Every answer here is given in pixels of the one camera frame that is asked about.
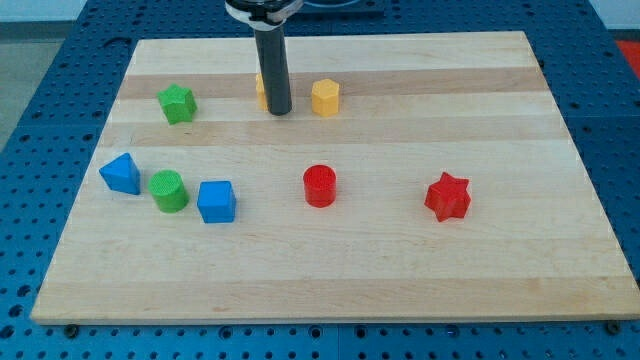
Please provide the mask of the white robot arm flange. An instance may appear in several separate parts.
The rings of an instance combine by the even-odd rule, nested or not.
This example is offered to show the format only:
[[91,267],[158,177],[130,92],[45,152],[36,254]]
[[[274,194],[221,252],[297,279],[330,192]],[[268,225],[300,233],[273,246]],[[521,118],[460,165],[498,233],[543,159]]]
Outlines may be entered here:
[[251,26],[279,26],[303,5],[303,0],[225,0],[227,13]]

